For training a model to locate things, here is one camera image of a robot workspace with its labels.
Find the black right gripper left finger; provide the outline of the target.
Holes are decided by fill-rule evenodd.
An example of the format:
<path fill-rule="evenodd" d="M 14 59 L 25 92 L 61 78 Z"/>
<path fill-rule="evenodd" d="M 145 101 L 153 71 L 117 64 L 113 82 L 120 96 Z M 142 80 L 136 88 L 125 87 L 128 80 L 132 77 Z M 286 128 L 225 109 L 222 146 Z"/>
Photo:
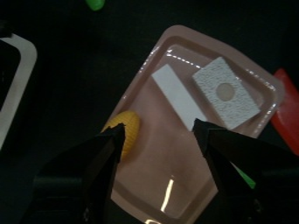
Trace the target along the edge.
<path fill-rule="evenodd" d="M 44 165 L 20 224 L 104 224 L 124 140 L 118 124 Z"/>

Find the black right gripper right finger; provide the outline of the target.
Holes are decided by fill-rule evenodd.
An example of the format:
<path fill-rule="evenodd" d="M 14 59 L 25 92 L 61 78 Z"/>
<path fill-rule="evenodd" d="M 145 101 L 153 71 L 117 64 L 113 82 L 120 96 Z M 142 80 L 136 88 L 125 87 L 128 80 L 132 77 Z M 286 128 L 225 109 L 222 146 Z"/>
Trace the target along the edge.
<path fill-rule="evenodd" d="M 212 224 L 299 224 L 299 157 L 196 120 L 192 132 L 218 190 Z"/>

